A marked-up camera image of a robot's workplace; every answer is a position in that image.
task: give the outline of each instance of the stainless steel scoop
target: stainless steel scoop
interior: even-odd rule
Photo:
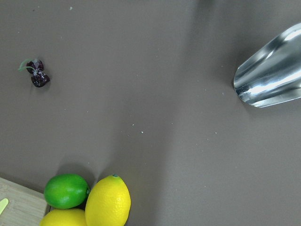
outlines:
[[[301,23],[266,44],[236,71],[234,89],[247,104],[267,107],[301,97]]]

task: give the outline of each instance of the gray surface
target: gray surface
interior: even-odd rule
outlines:
[[[300,1],[0,5],[1,177],[120,174],[131,226],[300,225],[301,101],[258,109],[232,85]],[[29,57],[50,84],[17,71]]]

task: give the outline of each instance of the lime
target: lime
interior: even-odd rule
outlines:
[[[123,226],[130,207],[131,198],[124,181],[116,174],[107,176],[92,188],[88,197],[87,226]]]
[[[57,209],[76,207],[82,204],[89,193],[89,185],[77,174],[55,176],[48,181],[44,190],[46,202]]]
[[[40,226],[87,226],[85,212],[80,209],[53,210],[40,221]]]

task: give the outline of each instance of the metal scoop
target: metal scoop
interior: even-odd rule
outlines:
[[[301,23],[266,44],[236,71],[234,89],[247,104],[267,107],[301,97]]]

